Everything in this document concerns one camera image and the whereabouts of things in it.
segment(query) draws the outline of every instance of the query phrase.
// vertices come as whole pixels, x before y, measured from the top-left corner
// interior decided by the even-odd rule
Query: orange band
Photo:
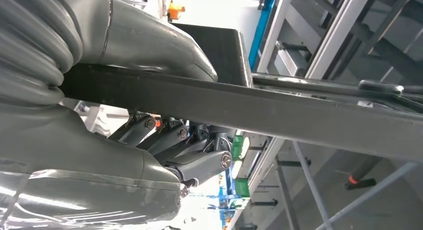
[[[352,183],[352,184],[357,184],[358,183],[358,181],[356,181],[355,179],[353,179],[353,176],[349,176],[348,177],[348,180],[350,181],[350,183]]]

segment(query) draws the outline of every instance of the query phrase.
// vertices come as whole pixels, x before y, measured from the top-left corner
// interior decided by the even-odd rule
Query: hex bolt head
[[[181,140],[185,140],[188,137],[188,128],[186,126],[182,126],[179,129],[178,136]]]
[[[145,126],[147,129],[153,129],[156,126],[156,120],[154,118],[148,118]]]

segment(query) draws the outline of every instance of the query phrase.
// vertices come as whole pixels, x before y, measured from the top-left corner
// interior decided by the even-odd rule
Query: blue metal frame
[[[254,39],[251,44],[250,53],[248,55],[248,62],[251,70],[254,71],[254,65],[260,48],[261,40],[263,39],[264,31],[266,30],[267,23],[269,22],[270,12],[273,9],[275,0],[264,0],[263,8],[261,10],[260,19],[258,20],[257,28],[255,30]]]

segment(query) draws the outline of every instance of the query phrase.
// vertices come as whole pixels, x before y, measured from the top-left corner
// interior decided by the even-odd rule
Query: bolt
[[[186,139],[186,138],[188,137],[188,129],[187,129],[185,126],[182,126],[182,127],[179,129],[178,136],[179,136],[179,138],[180,138],[181,140]]]
[[[154,118],[148,118],[145,126],[147,129],[153,129],[156,126],[156,120]]]
[[[222,167],[224,169],[227,169],[229,168],[231,163],[232,163],[232,157],[229,154],[224,154],[222,156]]]

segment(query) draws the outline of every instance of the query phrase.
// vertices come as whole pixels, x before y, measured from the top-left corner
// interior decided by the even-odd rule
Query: green component
[[[241,135],[235,135],[232,142],[232,161],[241,160],[242,144],[244,143],[244,137]]]
[[[242,198],[249,198],[248,179],[235,179],[235,193]]]

